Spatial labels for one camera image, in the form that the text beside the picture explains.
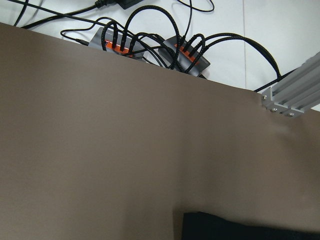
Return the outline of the black printed t-shirt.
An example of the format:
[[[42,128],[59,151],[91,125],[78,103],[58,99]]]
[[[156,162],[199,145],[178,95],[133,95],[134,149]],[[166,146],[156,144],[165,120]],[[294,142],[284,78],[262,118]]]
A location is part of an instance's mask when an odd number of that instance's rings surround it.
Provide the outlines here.
[[[320,235],[244,225],[205,212],[187,212],[183,214],[181,238],[183,240],[318,240]]]

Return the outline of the left grey usb hub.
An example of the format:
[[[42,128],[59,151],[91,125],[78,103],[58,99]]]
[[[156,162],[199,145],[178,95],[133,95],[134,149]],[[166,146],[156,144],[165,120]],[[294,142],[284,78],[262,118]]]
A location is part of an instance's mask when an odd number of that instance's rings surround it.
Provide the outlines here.
[[[103,32],[103,28],[100,27],[95,33],[95,35],[93,36],[93,38],[91,39],[91,41],[89,42],[88,44],[89,47],[98,49],[98,50],[103,50],[102,41],[101,41],[102,32]],[[104,40],[105,51],[109,53],[114,53],[117,55],[122,55],[128,58],[136,59],[136,60],[143,60],[143,57],[144,57],[143,50],[145,48],[138,41],[135,42],[132,48],[133,54],[127,55],[130,50],[130,43],[132,41],[132,39],[129,36],[126,37],[124,49],[121,50],[122,36],[123,34],[119,31],[117,35],[117,41],[116,41],[115,47],[113,47],[114,31],[109,28],[105,33],[105,40]]]

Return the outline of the black power adapter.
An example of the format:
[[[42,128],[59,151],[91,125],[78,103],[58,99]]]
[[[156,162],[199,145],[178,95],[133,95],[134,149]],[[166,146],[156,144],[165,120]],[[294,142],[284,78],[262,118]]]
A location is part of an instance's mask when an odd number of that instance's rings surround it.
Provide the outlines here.
[[[118,4],[124,10],[142,2],[143,0],[97,0],[94,5],[99,9],[103,6]]]

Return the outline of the upper aluminium frame post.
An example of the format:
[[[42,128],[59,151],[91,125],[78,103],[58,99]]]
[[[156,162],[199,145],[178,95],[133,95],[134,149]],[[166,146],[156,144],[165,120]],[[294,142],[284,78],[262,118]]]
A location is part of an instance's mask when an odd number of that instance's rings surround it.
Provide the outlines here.
[[[261,93],[262,105],[296,118],[320,104],[320,54],[317,53],[274,86]]]

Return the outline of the grey usb hub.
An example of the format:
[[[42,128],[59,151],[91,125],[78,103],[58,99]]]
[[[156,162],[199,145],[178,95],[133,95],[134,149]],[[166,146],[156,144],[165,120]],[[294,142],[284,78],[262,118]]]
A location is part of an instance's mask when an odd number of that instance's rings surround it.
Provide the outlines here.
[[[173,50],[173,55],[175,54],[177,48],[176,40],[176,37],[172,36],[163,42],[167,47]],[[179,66],[175,65],[174,67],[174,69],[179,72],[184,72],[196,60],[197,55],[200,53],[199,51],[196,51],[192,56],[189,56],[189,54],[194,48],[190,46],[186,51],[184,51],[184,47],[186,44],[187,42],[184,41],[179,50],[180,53],[177,58]],[[158,52],[168,62],[168,65],[173,61],[173,58],[164,48],[160,48]],[[188,74],[195,77],[199,77],[203,73],[203,71],[207,69],[210,65],[211,63],[205,57],[201,56],[199,60],[194,64],[194,66],[189,70]]]
[[[100,27],[95,33],[95,35],[93,36],[93,38],[91,39],[91,41],[89,42],[88,44],[89,47],[98,49],[98,50],[103,50],[102,41],[101,41],[102,32],[103,32],[103,28]],[[121,50],[122,36],[123,34],[119,31],[117,35],[117,41],[116,41],[115,47],[113,47],[114,31],[109,28],[105,33],[105,40],[104,40],[105,51],[109,53],[114,53],[117,55],[122,55],[128,58],[136,59],[136,60],[143,60],[143,57],[144,57],[143,50],[145,48],[138,41],[135,42],[132,48],[133,54],[127,55],[130,50],[130,43],[132,41],[132,39],[129,36],[126,37],[124,49]]]

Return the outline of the right grey usb hub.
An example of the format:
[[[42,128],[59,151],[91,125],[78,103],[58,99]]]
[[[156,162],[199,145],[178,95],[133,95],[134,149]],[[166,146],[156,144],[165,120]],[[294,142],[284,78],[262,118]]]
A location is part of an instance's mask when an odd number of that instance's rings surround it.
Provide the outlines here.
[[[176,37],[172,36],[163,42],[167,47],[173,50],[173,55],[175,54],[177,48],[176,40]],[[177,58],[179,66],[175,65],[174,67],[174,69],[179,72],[184,72],[196,60],[197,55],[200,53],[199,51],[196,51],[192,56],[189,56],[189,54],[194,48],[190,46],[186,51],[184,51],[184,47],[186,44],[187,42],[184,41],[179,50],[180,53]],[[168,62],[168,65],[173,61],[173,58],[164,48],[160,48],[158,52]],[[188,74],[195,77],[199,77],[203,73],[203,71],[207,69],[210,65],[211,63],[205,57],[201,56],[199,60],[194,64],[194,66],[189,70]]]

